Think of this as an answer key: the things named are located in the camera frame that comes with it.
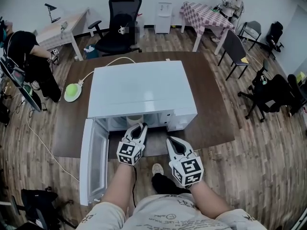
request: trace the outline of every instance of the brown table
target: brown table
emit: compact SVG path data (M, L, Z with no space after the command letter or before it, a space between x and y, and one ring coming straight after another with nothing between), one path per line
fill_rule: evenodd
M189 142L194 150L227 143L235 139L232 125L221 96L220 90L209 63L201 53L197 52L153 52L130 53L128 57L135 62L181 60L193 93L197 107L197 116L185 130L166 132L166 128L149 129L147 134L145 157L167 154L166 137L176 136ZM67 75L65 87L77 83L97 67L103 67L119 56L101 57L78 61L72 64ZM127 59L114 63L128 64ZM82 87L82 93L75 102L59 103L54 136L54 155L60 157L80 158L84 123L90 97L93 75L89 76ZM118 142L125 132L110 132L109 158L116 158Z

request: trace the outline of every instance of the sneaker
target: sneaker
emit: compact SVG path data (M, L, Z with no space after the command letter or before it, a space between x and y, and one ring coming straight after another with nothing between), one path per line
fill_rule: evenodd
M155 163L153 165L152 171L153 171L153 175L155 175L157 173L160 173L161 175L164 175L164 170L163 170L161 164L159 164L159 163Z
M211 41L217 44L220 42L220 40L216 37L211 37Z

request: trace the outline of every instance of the desk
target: desk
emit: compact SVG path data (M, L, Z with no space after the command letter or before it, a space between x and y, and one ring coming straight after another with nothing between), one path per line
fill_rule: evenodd
M216 146L235 139L229 116L212 73L209 63L201 53L192 52L154 52L154 53L130 53L135 62L181 60L185 69L195 105L197 116L185 130L166 133L164 128L149 129L147 134L144 156L158 156L167 154L166 137L172 135L180 137L191 144L194 150ZM70 83L76 83L97 67L118 58L109 56L91 60L74 62L67 75L65 87ZM127 59L121 59L114 63L128 64ZM80 158L84 123L87 118L90 88L93 76L90 75L84 82L82 93L75 102L60 101L58 116L53 140L53 154L61 157ZM110 159L116 158L118 142L124 132L111 132L109 136Z
M64 44L72 44L73 49L76 52L79 60L83 60L82 54L76 44L74 35L76 31L80 32L84 28L84 23L88 26L87 14L89 9L86 9L82 13L78 13L63 19L45 27L36 37L36 40L40 46L45 49L54 48ZM61 25L63 22L67 21L67 28L61 32Z
M205 27L212 29L213 33L220 39L214 54L218 55L223 46L228 30L235 30L232 25L220 13L212 11L212 7L194 2L184 2L180 13L183 13L181 33L184 33L186 21L188 21L197 33L197 38L193 47L196 52L201 41L201 36L205 32Z

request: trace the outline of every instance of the black shirt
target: black shirt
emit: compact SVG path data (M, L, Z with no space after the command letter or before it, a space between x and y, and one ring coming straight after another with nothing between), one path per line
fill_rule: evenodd
M29 59L29 55L34 45L38 45L36 37L33 33L18 31L10 34L4 41L5 52L21 69L24 68L25 60Z

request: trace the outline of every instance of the white microwave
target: white microwave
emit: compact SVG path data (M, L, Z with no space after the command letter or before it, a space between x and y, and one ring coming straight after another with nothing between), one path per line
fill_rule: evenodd
M98 201L106 190L109 132L127 130L127 117L136 115L149 128L167 131L183 130L192 121L197 109L181 61L94 70L81 150L82 205Z

